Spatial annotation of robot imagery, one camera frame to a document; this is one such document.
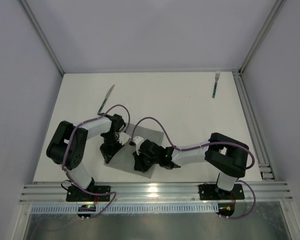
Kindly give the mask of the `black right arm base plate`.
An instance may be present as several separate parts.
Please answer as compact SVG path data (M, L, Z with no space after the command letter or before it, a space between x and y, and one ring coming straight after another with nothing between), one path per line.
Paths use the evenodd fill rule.
M198 185L199 198L202 201L212 200L244 200L245 194L241 184L235 184L230 191L218 188L217 184L200 184Z

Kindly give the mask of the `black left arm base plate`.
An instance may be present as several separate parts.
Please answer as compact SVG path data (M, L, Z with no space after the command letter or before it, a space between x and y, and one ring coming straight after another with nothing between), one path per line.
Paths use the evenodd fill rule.
M98 194L91 195L74 185L70 185L67 190L66 202L109 202L111 187L109 185L93 185L88 192Z

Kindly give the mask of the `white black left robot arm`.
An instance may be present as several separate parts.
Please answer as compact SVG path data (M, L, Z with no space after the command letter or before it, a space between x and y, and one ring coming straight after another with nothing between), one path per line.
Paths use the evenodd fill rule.
M104 114L78 125L62 121L47 147L46 155L61 166L73 186L97 196L98 193L93 190L95 181L82 163L87 140L96 136L103 138L99 150L108 164L130 138L123 132L125 127L124 119L118 114Z

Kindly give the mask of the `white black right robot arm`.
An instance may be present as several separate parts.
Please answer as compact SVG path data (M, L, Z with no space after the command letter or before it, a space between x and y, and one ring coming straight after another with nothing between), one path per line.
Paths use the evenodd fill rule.
M208 162L220 171L215 192L221 199L229 198L235 182L245 176L250 154L246 144L217 132L198 146L162 147L140 136L136 136L130 144L135 146L134 169L142 173L153 165L172 170L188 164Z

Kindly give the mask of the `grey cloth napkin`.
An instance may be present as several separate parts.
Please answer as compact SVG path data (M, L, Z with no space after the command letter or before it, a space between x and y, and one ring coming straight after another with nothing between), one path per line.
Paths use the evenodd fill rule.
M137 126L134 132L134 137L142 137L148 139L157 145L162 145L164 133L158 130L152 130L142 126ZM109 161L109 163L104 163L105 166L120 170L126 173L134 174L141 176L147 179L152 177L152 174L155 170L154 166L151 166L148 171L145 173L135 170L135 159L133 157L133 152L136 150L135 146L129 145L127 142L123 148L121 148Z

